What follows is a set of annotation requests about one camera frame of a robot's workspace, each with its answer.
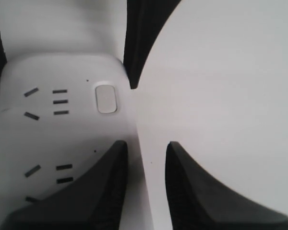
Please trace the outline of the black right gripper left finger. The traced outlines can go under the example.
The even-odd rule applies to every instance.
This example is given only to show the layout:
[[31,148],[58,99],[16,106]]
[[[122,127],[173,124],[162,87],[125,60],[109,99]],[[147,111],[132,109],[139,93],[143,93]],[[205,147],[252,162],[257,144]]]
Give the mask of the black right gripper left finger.
[[117,230],[128,183],[128,146],[118,140],[84,175],[9,214],[1,230]]

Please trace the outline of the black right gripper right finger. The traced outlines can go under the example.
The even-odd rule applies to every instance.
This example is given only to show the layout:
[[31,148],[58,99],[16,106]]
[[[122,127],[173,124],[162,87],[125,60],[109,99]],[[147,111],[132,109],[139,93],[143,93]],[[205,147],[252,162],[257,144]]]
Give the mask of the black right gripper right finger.
[[288,216],[230,189],[178,142],[166,150],[165,185],[175,230],[288,230]]

